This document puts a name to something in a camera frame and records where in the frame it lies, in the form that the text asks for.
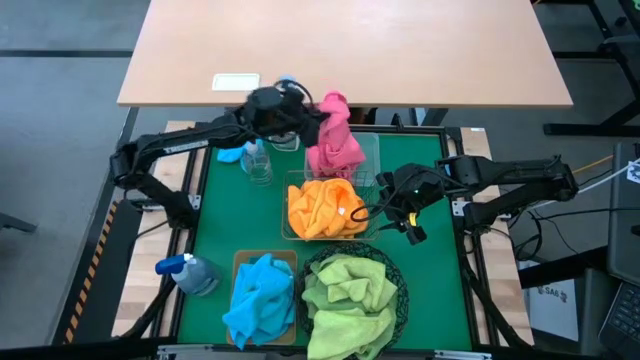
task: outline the cloth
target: cloth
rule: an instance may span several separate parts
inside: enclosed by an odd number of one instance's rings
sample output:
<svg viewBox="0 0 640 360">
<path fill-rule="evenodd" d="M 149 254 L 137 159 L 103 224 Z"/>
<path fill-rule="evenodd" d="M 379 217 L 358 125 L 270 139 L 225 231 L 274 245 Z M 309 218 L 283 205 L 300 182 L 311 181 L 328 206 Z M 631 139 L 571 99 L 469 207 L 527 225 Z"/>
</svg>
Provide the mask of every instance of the cloth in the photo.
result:
<svg viewBox="0 0 640 360">
<path fill-rule="evenodd" d="M 374 359 L 393 337 L 397 287 L 385 277 L 384 264 L 337 254 L 311 264 L 302 299 L 313 332 L 311 360 L 340 360 L 355 354 Z"/>
<path fill-rule="evenodd" d="M 345 179 L 305 181 L 288 191 L 289 225 L 302 239 L 353 239 L 367 229 L 368 222 L 351 220 L 351 213 L 364 205 Z M 368 216 L 366 209 L 358 217 Z"/>
<path fill-rule="evenodd" d="M 286 261 L 265 254 L 238 268 L 231 310 L 222 316 L 239 349 L 249 339 L 263 345 L 282 336 L 294 322 L 293 272 Z"/>
<path fill-rule="evenodd" d="M 221 163 L 233 164 L 234 162 L 241 160 L 242 156 L 247 150 L 248 143 L 249 142 L 246 142 L 244 145 L 237 148 L 233 148 L 233 149 L 218 150 L 218 156 L 217 156 L 218 161 Z M 258 144 L 259 146 L 264 146 L 262 143 L 262 139 L 257 139 L 256 144 Z M 243 161 L 240 162 L 240 167 L 242 168 L 242 170 L 244 170 L 244 172 L 247 172 L 247 169 L 245 168 Z"/>
<path fill-rule="evenodd" d="M 318 144 L 307 148 L 313 176 L 351 179 L 353 171 L 366 158 L 349 129 L 347 99 L 337 91 L 329 92 L 318 109 L 330 116 L 320 124 Z"/>
</svg>

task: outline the wooden tabletop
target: wooden tabletop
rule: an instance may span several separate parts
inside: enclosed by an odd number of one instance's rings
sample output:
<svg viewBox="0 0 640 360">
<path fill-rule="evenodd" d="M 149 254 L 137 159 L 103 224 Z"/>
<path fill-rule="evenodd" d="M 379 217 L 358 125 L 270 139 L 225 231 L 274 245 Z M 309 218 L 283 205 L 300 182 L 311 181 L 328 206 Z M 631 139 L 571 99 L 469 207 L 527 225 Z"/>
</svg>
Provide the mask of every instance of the wooden tabletop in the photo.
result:
<svg viewBox="0 0 640 360">
<path fill-rule="evenodd" d="M 194 123 L 191 121 L 171 121 L 168 123 L 166 131 L 177 131 L 193 126 Z M 489 143 L 484 129 L 462 128 L 461 133 L 465 154 L 482 155 L 491 158 Z M 455 147 L 452 142 L 450 142 L 449 150 L 452 154 L 455 153 Z M 202 156 L 203 150 L 199 150 L 198 156 L 196 157 L 194 177 L 191 183 L 192 193 L 195 193 L 195 186 L 198 183 L 202 168 Z M 183 153 L 159 159 L 154 168 L 154 176 L 169 188 L 179 190 L 185 175 L 187 157 L 187 153 Z M 492 186 L 476 195 L 475 199 L 478 201 L 488 201 L 498 195 L 497 186 Z M 166 216 L 164 212 L 144 213 L 140 224 L 140 231 L 144 231 L 165 219 Z M 507 233 L 509 231 L 506 224 L 499 220 L 496 221 L 492 227 Z M 157 261 L 165 258 L 170 236 L 171 229 L 168 226 L 164 226 L 140 237 L 136 241 L 113 326 L 113 336 L 125 333 L 158 293 L 160 276 L 154 273 L 153 268 Z M 178 253 L 183 252 L 184 238 L 184 236 L 180 238 L 177 249 Z M 505 236 L 493 232 L 482 235 L 481 240 L 491 297 L 518 335 L 528 343 L 533 344 L 531 327 L 524 305 L 522 290 L 520 289 L 518 269 L 513 257 L 511 242 Z M 469 255 L 469 260 L 475 269 L 476 264 L 472 255 Z M 161 335 L 169 334 L 169 324 L 173 313 L 175 293 L 176 290 L 173 291 L 165 305 L 160 331 Z M 489 335 L 484 311 L 482 304 L 475 296 L 474 307 L 476 310 L 480 342 L 488 344 Z M 501 341 L 503 345 L 506 345 L 504 339 L 501 339 Z"/>
<path fill-rule="evenodd" d="M 529 0 L 153 0 L 118 103 L 243 103 L 226 73 L 353 106 L 572 105 Z"/>
</svg>

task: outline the round basket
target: round basket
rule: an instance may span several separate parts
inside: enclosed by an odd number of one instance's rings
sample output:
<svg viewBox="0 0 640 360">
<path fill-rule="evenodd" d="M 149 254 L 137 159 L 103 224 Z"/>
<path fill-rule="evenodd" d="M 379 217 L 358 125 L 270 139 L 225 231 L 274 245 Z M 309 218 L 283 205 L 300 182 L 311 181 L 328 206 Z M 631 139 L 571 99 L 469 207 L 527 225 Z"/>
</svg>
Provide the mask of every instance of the round basket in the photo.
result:
<svg viewBox="0 0 640 360">
<path fill-rule="evenodd" d="M 398 287 L 398 304 L 396 308 L 396 324 L 393 329 L 393 337 L 389 343 L 380 350 L 380 353 L 378 353 L 378 356 L 380 356 L 386 349 L 393 346 L 398 339 L 400 339 L 400 336 L 402 336 L 402 331 L 409 320 L 409 291 L 407 290 L 407 283 L 402 278 L 402 274 L 398 267 L 382 251 L 370 245 L 361 242 L 339 242 L 331 246 L 327 246 L 304 262 L 304 268 L 298 274 L 295 286 L 296 299 L 298 302 L 296 307 L 298 323 L 302 326 L 302 329 L 307 333 L 307 335 L 311 336 L 311 332 L 313 331 L 313 320 L 308 318 L 307 303 L 302 300 L 302 292 L 305 290 L 304 279 L 307 275 L 311 274 L 310 266 L 313 262 L 323 261 L 335 254 L 368 258 L 383 263 L 386 266 L 386 278 Z M 347 357 L 347 359 L 357 360 L 355 355 L 351 355 Z"/>
</svg>

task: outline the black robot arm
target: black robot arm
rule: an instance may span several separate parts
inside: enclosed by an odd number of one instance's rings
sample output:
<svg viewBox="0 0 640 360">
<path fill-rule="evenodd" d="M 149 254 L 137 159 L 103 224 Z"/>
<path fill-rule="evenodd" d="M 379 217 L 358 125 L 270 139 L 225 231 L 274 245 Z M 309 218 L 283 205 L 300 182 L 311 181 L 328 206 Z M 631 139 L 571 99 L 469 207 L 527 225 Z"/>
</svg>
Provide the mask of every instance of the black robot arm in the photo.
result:
<svg viewBox="0 0 640 360">
<path fill-rule="evenodd" d="M 319 126 L 328 114 L 303 104 L 302 85 L 284 80 L 254 90 L 242 106 L 197 129 L 142 135 L 111 155 L 111 175 L 125 190 L 136 189 L 162 205 L 173 228 L 195 226 L 196 211 L 188 194 L 172 191 L 149 174 L 158 158 L 205 147 L 236 148 L 247 141 L 295 132 L 307 147 L 317 143 Z"/>
<path fill-rule="evenodd" d="M 407 232 L 412 245 L 427 237 L 416 222 L 420 210 L 444 197 L 455 200 L 473 196 L 491 185 L 522 184 L 489 202 L 467 203 L 460 210 L 465 230 L 485 231 L 501 214 L 514 213 L 537 201 L 568 201 L 578 192 L 571 170 L 559 156 L 514 162 L 456 156 L 436 161 L 435 167 L 406 164 L 393 173 L 380 173 L 376 179 L 383 188 L 371 216 L 384 212 L 391 224 L 383 229 Z M 356 212 L 352 214 L 355 221 Z"/>
</svg>

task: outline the yellow cable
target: yellow cable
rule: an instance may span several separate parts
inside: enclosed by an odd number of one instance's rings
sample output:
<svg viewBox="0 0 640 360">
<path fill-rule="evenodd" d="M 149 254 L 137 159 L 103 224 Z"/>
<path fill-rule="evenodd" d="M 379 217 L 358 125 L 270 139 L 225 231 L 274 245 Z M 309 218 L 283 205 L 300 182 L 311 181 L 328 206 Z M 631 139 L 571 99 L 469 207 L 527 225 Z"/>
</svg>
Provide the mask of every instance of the yellow cable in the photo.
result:
<svg viewBox="0 0 640 360">
<path fill-rule="evenodd" d="M 594 167 L 594 166 L 598 166 L 598 165 L 602 164 L 603 162 L 605 162 L 605 161 L 609 161 L 609 160 L 611 160 L 611 159 L 613 159 L 613 155 L 609 155 L 609 156 L 607 156 L 607 157 L 605 157 L 605 158 L 602 158 L 602 159 L 600 159 L 600 160 L 598 160 L 598 161 L 596 161 L 596 162 L 592 162 L 591 164 L 589 164 L 589 165 L 585 165 L 585 166 L 581 167 L 580 169 L 573 170 L 573 171 L 572 171 L 572 173 L 573 173 L 573 175 L 575 175 L 575 174 L 580 173 L 580 172 L 583 172 L 583 171 L 585 171 L 585 170 L 589 170 L 589 169 L 591 169 L 592 167 Z"/>
</svg>

